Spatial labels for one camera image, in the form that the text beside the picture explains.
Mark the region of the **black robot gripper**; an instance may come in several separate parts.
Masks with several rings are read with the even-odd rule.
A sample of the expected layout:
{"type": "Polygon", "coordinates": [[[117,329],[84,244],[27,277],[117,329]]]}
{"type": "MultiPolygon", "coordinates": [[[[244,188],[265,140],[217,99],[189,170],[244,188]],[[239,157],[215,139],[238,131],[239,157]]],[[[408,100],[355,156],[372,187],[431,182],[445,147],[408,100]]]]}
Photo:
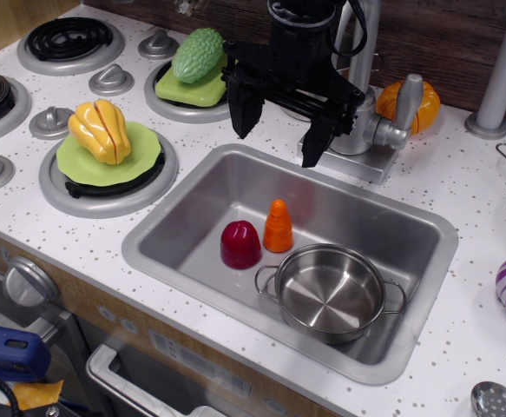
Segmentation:
{"type": "Polygon", "coordinates": [[[334,25],[342,1],[268,1],[266,44],[228,40],[222,80],[233,130],[244,139],[260,120],[265,101],[314,118],[303,138],[302,167],[315,167],[336,136],[344,133],[365,94],[334,68],[334,25]],[[332,109],[338,117],[322,115],[332,109]]]}

